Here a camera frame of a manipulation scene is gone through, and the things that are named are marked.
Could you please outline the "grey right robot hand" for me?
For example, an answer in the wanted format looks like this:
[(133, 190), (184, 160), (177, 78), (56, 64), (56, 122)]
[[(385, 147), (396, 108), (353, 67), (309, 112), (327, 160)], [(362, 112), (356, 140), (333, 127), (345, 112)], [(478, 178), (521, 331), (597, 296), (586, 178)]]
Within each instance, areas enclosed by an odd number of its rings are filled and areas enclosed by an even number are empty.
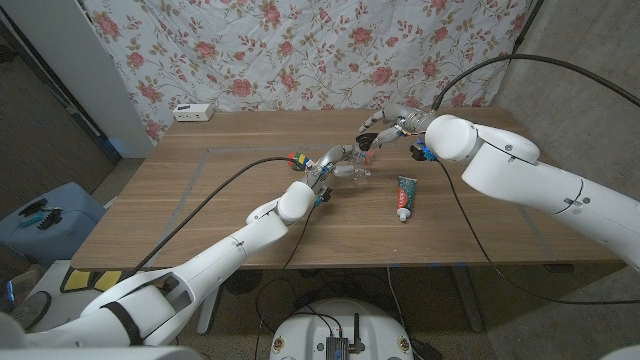
[[(364, 122), (359, 128), (356, 142), (362, 151), (379, 148), (400, 137), (424, 134), (435, 118), (435, 110), (423, 111), (405, 105), (389, 104)], [(390, 127), (380, 133), (367, 133), (367, 130), (380, 121), (389, 123)]]

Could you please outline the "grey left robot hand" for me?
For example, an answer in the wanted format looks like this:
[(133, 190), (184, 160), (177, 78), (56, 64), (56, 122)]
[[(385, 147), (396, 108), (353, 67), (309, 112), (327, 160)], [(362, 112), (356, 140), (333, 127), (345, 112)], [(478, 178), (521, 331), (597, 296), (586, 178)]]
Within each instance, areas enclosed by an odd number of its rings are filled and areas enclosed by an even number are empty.
[(364, 157), (364, 152), (357, 146), (334, 146), (311, 165), (303, 182), (319, 194), (330, 175), (352, 179), (370, 176), (371, 172), (364, 167)]

